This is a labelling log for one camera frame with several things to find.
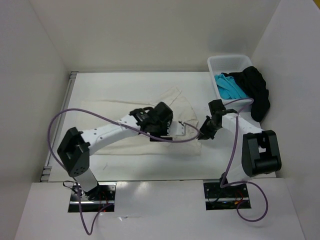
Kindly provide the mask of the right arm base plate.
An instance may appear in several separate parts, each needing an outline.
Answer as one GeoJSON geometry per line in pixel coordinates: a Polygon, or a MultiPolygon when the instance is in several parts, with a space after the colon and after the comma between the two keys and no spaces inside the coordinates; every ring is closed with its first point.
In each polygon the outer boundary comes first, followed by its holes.
{"type": "Polygon", "coordinates": [[[246,184],[220,188],[217,181],[203,183],[205,206],[207,211],[250,209],[251,203],[246,184]]]}

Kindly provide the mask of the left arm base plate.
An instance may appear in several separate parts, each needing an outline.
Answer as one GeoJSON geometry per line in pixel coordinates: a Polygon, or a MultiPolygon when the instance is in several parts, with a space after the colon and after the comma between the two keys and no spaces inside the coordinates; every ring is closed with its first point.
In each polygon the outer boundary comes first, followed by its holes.
{"type": "MultiPolygon", "coordinates": [[[[63,183],[66,188],[71,189],[68,212],[79,213],[78,189],[75,183],[63,183]]],[[[113,212],[115,209],[116,186],[115,182],[100,182],[100,192],[95,196],[87,196],[79,186],[80,201],[83,213],[113,212]]]]}

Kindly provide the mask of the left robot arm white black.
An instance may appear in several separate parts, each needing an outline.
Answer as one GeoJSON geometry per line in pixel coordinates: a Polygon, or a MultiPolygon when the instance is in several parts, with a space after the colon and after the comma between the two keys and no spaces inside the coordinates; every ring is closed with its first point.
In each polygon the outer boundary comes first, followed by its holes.
{"type": "Polygon", "coordinates": [[[101,127],[82,131],[76,127],[70,128],[57,154],[68,175],[81,186],[83,196],[94,200],[102,193],[102,189],[90,170],[90,156],[108,145],[142,133],[171,141],[168,130],[172,121],[173,111],[164,102],[155,107],[137,108],[101,127]]]}

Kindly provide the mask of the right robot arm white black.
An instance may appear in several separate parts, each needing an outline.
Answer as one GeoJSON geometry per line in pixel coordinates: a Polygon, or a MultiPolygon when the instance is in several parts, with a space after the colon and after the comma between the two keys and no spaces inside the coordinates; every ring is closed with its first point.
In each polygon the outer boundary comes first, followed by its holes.
{"type": "Polygon", "coordinates": [[[227,109],[222,100],[208,103],[207,116],[199,130],[198,140],[213,140],[216,133],[227,130],[234,135],[229,163],[219,180],[219,191],[229,197],[237,185],[246,184],[258,175],[270,174],[282,168],[277,135],[263,130],[240,116],[240,111],[227,109]]]}

